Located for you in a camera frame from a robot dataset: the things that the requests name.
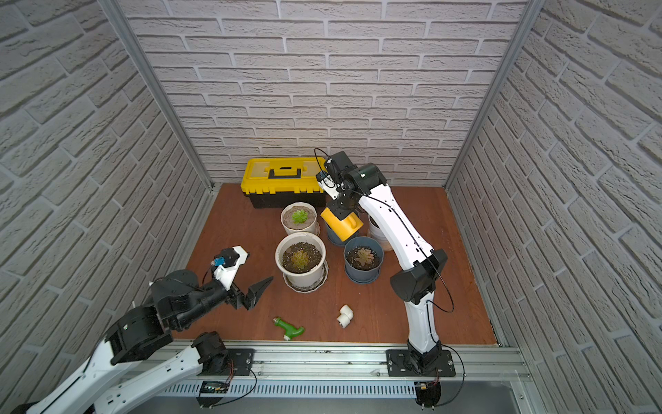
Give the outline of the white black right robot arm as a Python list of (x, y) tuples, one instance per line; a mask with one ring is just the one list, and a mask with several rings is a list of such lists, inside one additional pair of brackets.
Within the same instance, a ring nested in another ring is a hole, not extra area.
[(341, 241), (362, 226), (355, 215), (362, 208), (381, 229), (401, 267), (391, 277), (391, 287), (405, 303), (409, 324), (411, 363), (422, 371), (441, 356), (442, 345), (434, 327), (436, 281), (448, 260), (417, 232), (398, 205), (384, 174), (370, 163), (353, 164), (343, 152), (324, 160), (317, 181), (331, 197), (322, 219)]

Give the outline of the blue pot back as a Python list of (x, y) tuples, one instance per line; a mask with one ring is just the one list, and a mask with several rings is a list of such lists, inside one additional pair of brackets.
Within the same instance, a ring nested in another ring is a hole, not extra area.
[(348, 244), (348, 242), (350, 240), (353, 240), (353, 239), (357, 238), (360, 235), (359, 232), (356, 232), (356, 233), (352, 234), (345, 241), (342, 241), (341, 238), (339, 238), (339, 236), (337, 236), (337, 234), (331, 229), (331, 227), (329, 227), (327, 224), (324, 224), (324, 225), (325, 225), (325, 228), (326, 228), (326, 231), (327, 231), (327, 238), (329, 239), (329, 241), (332, 244), (334, 244), (334, 246), (344, 247)]

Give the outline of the aluminium frame corner post left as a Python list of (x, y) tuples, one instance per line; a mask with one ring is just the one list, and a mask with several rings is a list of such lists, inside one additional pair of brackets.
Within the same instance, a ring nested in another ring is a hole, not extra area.
[(194, 148), (191, 139), (186, 133), (184, 125), (179, 119), (179, 116), (177, 115), (165, 88), (162, 86), (157, 73), (150, 64), (147, 54), (142, 49), (138, 37), (133, 29), (131, 29), (129, 19), (124, 15), (120, 3), (115, 0), (100, 0), (99, 4), (103, 13), (105, 13), (108, 18), (110, 25), (113, 27), (118, 38), (124, 45), (129, 57), (134, 62), (134, 65), (143, 78), (148, 91), (152, 94), (153, 100), (157, 103), (165, 120), (171, 127), (174, 136), (182, 147), (182, 150), (191, 162), (198, 177), (200, 177), (204, 187), (208, 191), (213, 191), (214, 183), (204, 167), (198, 152)]

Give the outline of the blue pot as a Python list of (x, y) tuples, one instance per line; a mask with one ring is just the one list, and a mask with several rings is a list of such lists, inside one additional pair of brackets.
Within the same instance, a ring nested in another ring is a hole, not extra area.
[(345, 272), (351, 281), (368, 285), (376, 281), (384, 263), (384, 250), (374, 239), (358, 236), (344, 248)]
[(337, 236), (337, 234), (331, 229), (331, 227), (329, 227), (327, 224), (324, 224), (324, 225), (325, 225), (325, 228), (326, 228), (326, 231), (327, 231), (327, 238), (329, 239), (329, 241), (332, 244), (334, 244), (334, 246), (344, 247), (348, 244), (348, 242), (350, 240), (353, 240), (353, 239), (357, 238), (360, 235), (359, 232), (356, 232), (356, 233), (352, 234), (345, 241), (342, 241), (341, 238), (339, 238), (339, 236)]

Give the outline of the white PVC elbow fitting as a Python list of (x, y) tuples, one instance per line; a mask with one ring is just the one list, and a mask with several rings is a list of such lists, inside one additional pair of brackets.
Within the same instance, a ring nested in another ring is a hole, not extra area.
[(353, 317), (354, 312), (351, 307), (349, 305), (343, 305), (336, 321), (338, 322), (339, 326), (341, 326), (341, 328), (346, 329), (346, 327), (348, 327), (348, 325), (353, 321)]

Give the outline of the yellow black plastic toolbox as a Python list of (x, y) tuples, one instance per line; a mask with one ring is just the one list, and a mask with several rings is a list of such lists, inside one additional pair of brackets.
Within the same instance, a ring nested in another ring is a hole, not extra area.
[(321, 157), (254, 158), (248, 162), (241, 191), (255, 209), (284, 208), (303, 202), (315, 208), (327, 203), (317, 174)]

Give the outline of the blue pot front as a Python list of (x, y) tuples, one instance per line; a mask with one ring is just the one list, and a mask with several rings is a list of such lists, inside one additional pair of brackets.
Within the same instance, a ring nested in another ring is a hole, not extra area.
[(368, 285), (376, 281), (384, 263), (384, 250), (374, 239), (358, 236), (344, 248), (345, 272), (351, 281)]

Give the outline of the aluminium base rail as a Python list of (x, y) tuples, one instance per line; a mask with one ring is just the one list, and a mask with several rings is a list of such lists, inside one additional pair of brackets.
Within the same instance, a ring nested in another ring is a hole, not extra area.
[(206, 403), (231, 398), (414, 398), (417, 387), (440, 385), (443, 398), (456, 386), (467, 389), (486, 382), (510, 386), (526, 397), (532, 376), (516, 348), (452, 346), (456, 370), (453, 378), (390, 377), (388, 349), (397, 344), (228, 341), (230, 348), (254, 348), (250, 376), (236, 376), (229, 390), (217, 387), (221, 376), (183, 379), (161, 392), (163, 397), (200, 397)]

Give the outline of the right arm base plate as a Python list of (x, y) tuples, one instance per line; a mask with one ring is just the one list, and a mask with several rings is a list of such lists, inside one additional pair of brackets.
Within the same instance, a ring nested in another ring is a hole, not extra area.
[(388, 349), (386, 367), (390, 377), (453, 378), (456, 370), (448, 349), (435, 348), (425, 354), (415, 349)]

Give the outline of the large white round pot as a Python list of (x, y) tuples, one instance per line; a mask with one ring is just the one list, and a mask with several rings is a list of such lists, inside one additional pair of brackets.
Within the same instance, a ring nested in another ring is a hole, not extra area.
[(328, 277), (326, 247), (315, 234), (298, 232), (286, 236), (276, 248), (275, 262), (286, 285), (297, 293), (312, 293)]

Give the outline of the yellow plastic watering can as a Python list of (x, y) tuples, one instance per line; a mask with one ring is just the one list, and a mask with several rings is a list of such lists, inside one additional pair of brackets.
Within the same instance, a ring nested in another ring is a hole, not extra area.
[(349, 240), (364, 226), (355, 212), (351, 212), (344, 219), (339, 219), (329, 208), (326, 208), (321, 217), (342, 243)]

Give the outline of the aluminium frame corner post right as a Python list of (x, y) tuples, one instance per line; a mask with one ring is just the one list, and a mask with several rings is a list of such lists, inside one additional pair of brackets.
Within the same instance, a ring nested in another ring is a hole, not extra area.
[(488, 114), (493, 105), (498, 99), (498, 95), (503, 89), (510, 72), (515, 65), (515, 61), (522, 51), (523, 45), (526, 42), (534, 23), (539, 17), (541, 10), (546, 3), (545, 0), (527, 1), (526, 6), (522, 12), (520, 21), (515, 27), (515, 32), (505, 50), (503, 58), (501, 59), (495, 75), (488, 87), (487, 93), (479, 107), (479, 111), (472, 122), (472, 126), (468, 132), (467, 139), (465, 139), (463, 146), (460, 149), (455, 163), (451, 169), (448, 179), (445, 184), (445, 189), (449, 190), (455, 181), (458, 179), (460, 169), (468, 158), (469, 150), (472, 148), (474, 141), (477, 140), (479, 131), (483, 126), (484, 121), (488, 118)]

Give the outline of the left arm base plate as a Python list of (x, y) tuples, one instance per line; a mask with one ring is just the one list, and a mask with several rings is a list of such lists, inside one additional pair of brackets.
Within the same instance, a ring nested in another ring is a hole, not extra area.
[(230, 348), (215, 352), (203, 364), (202, 376), (250, 376), (254, 354), (254, 348)]

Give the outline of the small white faceted pot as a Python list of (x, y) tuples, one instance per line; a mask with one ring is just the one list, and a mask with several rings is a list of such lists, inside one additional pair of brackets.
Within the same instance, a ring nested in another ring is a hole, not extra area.
[(296, 202), (284, 208), (280, 222), (286, 234), (307, 232), (318, 236), (320, 226), (317, 222), (317, 212), (312, 205)]

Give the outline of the aluminium frame corner post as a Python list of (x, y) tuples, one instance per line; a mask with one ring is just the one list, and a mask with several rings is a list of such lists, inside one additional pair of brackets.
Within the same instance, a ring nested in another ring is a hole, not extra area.
[(501, 59), (495, 75), (488, 87), (487, 93), (479, 107), (479, 111), (472, 122), (472, 126), (468, 132), (467, 139), (465, 139), (463, 146), (460, 149), (455, 163), (451, 169), (448, 179), (445, 184), (445, 189), (449, 190), (455, 181), (458, 179), (460, 169), (468, 158), (469, 150), (472, 148), (474, 141), (477, 140), (479, 131), (483, 126), (484, 121), (488, 118), (488, 114), (493, 105), (498, 99), (498, 95), (503, 89), (510, 72), (515, 65), (515, 61), (522, 51), (523, 45), (526, 42), (534, 23), (539, 17), (541, 10), (546, 3), (545, 0), (527, 1), (526, 6), (522, 12), (520, 21), (515, 27), (515, 32), (505, 50), (503, 58)]
[(152, 94), (153, 100), (157, 103), (165, 120), (171, 127), (174, 136), (182, 147), (182, 150), (191, 162), (198, 177), (200, 177), (204, 187), (208, 191), (213, 191), (214, 183), (204, 167), (198, 152), (194, 148), (191, 139), (186, 133), (184, 125), (179, 119), (179, 116), (177, 115), (165, 88), (162, 86), (157, 73), (150, 64), (147, 54), (142, 49), (138, 37), (133, 29), (131, 29), (129, 19), (124, 15), (120, 3), (115, 0), (100, 0), (99, 4), (103, 13), (105, 13), (108, 18), (110, 25), (113, 27), (118, 38), (124, 45), (129, 57), (134, 62), (134, 65), (143, 78), (148, 91)]

